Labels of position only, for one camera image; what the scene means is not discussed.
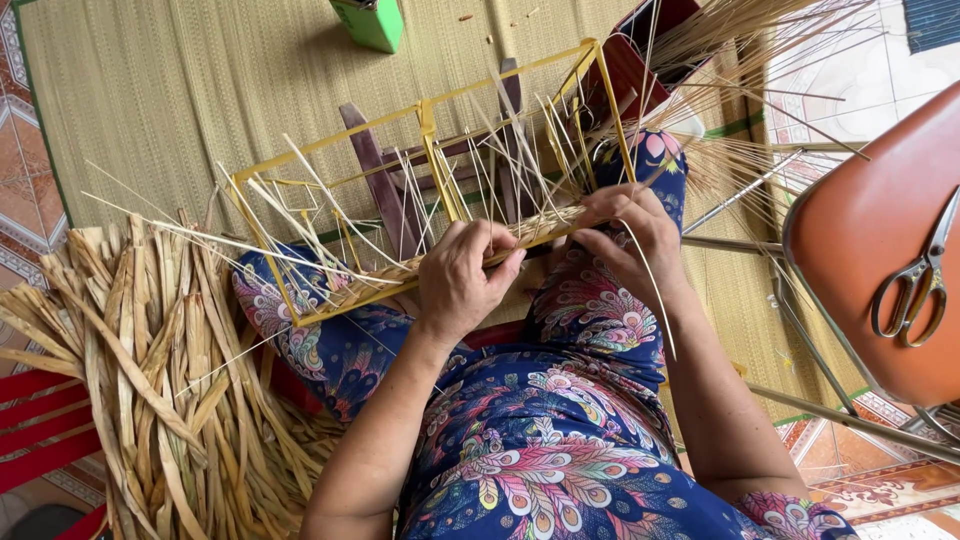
woman's left hand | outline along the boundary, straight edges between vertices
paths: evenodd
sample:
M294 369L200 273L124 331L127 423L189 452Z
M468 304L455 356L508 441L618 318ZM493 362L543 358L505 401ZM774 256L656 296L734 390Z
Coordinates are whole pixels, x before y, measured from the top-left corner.
M483 260L517 244L510 231L485 219L454 221L420 263L422 313L415 328L453 349L499 306L516 279L525 250L515 250L491 272Z

woman's hand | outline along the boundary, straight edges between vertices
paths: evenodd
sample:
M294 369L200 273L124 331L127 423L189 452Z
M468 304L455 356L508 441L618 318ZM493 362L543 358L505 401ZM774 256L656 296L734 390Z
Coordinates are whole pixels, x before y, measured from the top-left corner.
M654 192L639 184L620 184L598 189L583 200L587 210L577 220L589 225L602 220L626 224L636 236L650 270L633 239L627 234L627 246L620 247L609 236L593 229L581 229L571 236L600 257L630 294L643 304L659 310L660 303L651 283L651 274L666 309L692 292L680 259L680 235L677 225L663 209Z
M415 327L453 349L503 300L525 250L510 253L489 277L483 260L517 244L510 231L484 219L454 221L420 263L422 314Z

woman's right hand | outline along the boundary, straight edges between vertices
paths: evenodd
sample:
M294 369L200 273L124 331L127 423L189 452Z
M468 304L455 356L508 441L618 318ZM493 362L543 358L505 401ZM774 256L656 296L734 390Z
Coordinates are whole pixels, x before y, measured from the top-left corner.
M578 218L578 225L589 226L609 219L614 225L617 221L625 224L636 236L650 265L649 271L629 233L623 247L594 229L581 229L571 235L602 259L630 294L655 313L660 312L660 302L651 277L667 310L693 294L680 258L677 224L650 188L635 183L611 185L598 189L582 204L587 209Z

chair seat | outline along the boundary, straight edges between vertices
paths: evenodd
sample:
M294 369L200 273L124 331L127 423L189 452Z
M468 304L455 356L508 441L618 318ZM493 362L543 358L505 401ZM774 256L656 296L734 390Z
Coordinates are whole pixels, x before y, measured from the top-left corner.
M916 349L874 335L870 306L884 279L920 254L960 184L960 83L863 153L872 160L845 161L794 204L784 228L787 256L876 384L907 404L955 401L960 399L960 304L948 302L940 329ZM957 225L948 237L943 269L948 291L960 294ZM889 317L892 305L884 302L881 315ZM923 314L917 325L922 322Z

woman's arm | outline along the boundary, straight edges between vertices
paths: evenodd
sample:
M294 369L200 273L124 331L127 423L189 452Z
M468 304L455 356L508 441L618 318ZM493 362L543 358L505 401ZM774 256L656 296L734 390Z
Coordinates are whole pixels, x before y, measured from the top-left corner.
M593 230L573 235L657 314L668 358L670 395L697 481L727 501L754 491L809 498L777 431L733 369L700 299L687 283L677 227L656 195L636 184L622 184L598 190L584 205L584 223L617 219L627 224L646 256L649 271L632 246L624 250ZM676 357L671 355L664 315Z
M458 221L423 258L422 315L324 467L300 538L390 538L394 505L437 376L457 343L499 305L524 252L511 253L489 278L484 255L514 246L516 238L502 225Z

